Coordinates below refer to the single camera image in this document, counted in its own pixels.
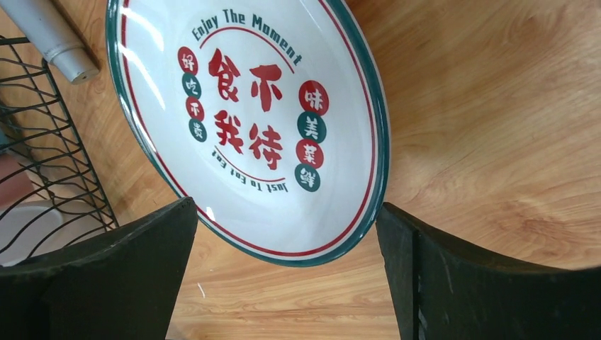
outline ceramic plate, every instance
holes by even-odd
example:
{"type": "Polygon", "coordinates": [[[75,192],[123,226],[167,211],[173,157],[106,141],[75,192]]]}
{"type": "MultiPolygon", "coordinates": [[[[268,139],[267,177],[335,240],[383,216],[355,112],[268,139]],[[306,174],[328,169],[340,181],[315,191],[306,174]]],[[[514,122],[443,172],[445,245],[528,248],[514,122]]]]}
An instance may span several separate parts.
{"type": "Polygon", "coordinates": [[[373,224],[388,114],[341,0],[112,0],[113,82],[142,148],[202,222],[259,259],[314,266],[373,224]]]}

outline black wire rack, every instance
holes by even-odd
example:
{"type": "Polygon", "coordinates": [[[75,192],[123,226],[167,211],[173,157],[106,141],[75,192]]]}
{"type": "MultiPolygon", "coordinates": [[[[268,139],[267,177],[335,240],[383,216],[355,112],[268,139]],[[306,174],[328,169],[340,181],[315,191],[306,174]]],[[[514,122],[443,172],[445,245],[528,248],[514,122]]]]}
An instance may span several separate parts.
{"type": "Polygon", "coordinates": [[[18,165],[0,169],[0,266],[118,227],[47,62],[24,62],[26,50],[27,38],[0,35],[0,168],[18,165]],[[16,194],[3,186],[24,176],[27,190],[2,206],[16,194]]]}

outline metal tube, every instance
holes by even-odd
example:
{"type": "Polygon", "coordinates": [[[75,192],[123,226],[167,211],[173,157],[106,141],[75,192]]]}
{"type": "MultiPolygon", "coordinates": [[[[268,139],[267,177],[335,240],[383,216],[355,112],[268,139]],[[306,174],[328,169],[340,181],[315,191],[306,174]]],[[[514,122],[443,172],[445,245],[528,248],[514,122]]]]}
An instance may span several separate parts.
{"type": "Polygon", "coordinates": [[[99,73],[83,42],[50,0],[0,0],[0,7],[25,36],[72,84],[99,73]]]}

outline wooden table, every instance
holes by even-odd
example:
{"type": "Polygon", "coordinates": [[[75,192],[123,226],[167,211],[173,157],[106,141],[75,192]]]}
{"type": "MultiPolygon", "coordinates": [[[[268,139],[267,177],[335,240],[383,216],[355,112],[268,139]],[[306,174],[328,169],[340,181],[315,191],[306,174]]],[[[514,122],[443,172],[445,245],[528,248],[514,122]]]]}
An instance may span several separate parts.
{"type": "MultiPolygon", "coordinates": [[[[127,223],[175,195],[117,102],[106,62],[106,0],[57,3],[102,67],[81,86],[56,76],[127,223]]],[[[388,97],[387,200],[519,259],[564,268],[601,264],[601,2],[347,3],[388,97]]],[[[18,35],[3,13],[0,34],[18,35]]],[[[398,339],[374,230],[340,260],[298,269],[255,260],[199,227],[169,335],[398,339]]]]}

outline green rim stripe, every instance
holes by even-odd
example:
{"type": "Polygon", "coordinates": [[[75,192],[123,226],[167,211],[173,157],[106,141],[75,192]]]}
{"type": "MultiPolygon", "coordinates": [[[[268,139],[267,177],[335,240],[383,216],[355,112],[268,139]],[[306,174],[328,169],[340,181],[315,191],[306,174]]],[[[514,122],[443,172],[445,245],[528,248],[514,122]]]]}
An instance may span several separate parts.
{"type": "MultiPolygon", "coordinates": [[[[117,28],[119,26],[119,8],[122,0],[109,0],[106,8],[106,48],[108,54],[108,65],[111,70],[111,76],[113,79],[113,85],[117,96],[119,97],[122,109],[125,111],[125,117],[128,120],[130,129],[132,130],[137,142],[140,147],[152,163],[152,165],[159,172],[161,177],[171,186],[172,190],[181,197],[179,190],[175,188],[171,181],[161,170],[161,166],[155,161],[154,153],[147,146],[147,141],[142,137],[143,134],[140,132],[140,128],[133,121],[134,109],[129,102],[126,85],[123,83],[123,75],[121,73],[121,57],[118,51],[119,36],[117,28]]],[[[210,230],[216,233],[219,237],[224,239],[227,243],[233,245],[237,249],[243,251],[254,258],[261,259],[263,261],[278,264],[282,266],[293,266],[293,267],[309,267],[317,266],[320,264],[326,264],[328,262],[338,259],[342,255],[353,249],[363,236],[369,231],[372,224],[376,221],[376,216],[382,206],[384,193],[386,191],[386,184],[388,183],[388,171],[390,166],[390,133],[388,126],[388,113],[386,112],[386,101],[384,99],[383,89],[378,75],[378,71],[375,62],[372,60],[369,48],[367,47],[363,36],[357,27],[349,9],[347,8],[344,0],[325,0],[330,6],[334,15],[338,18],[342,30],[347,34],[350,45],[353,47],[357,61],[364,73],[367,89],[371,97],[373,106],[373,115],[375,120],[375,129],[377,134],[377,148],[376,152],[378,155],[378,161],[376,163],[376,169],[374,174],[373,193],[369,204],[365,208],[365,215],[359,222],[359,225],[351,236],[344,241],[335,250],[326,253],[322,256],[306,259],[306,260],[281,260],[274,259],[268,256],[254,253],[249,249],[239,246],[235,242],[229,240],[227,237],[222,235],[214,226],[204,220],[199,215],[200,220],[203,224],[207,225],[210,230]]]]}

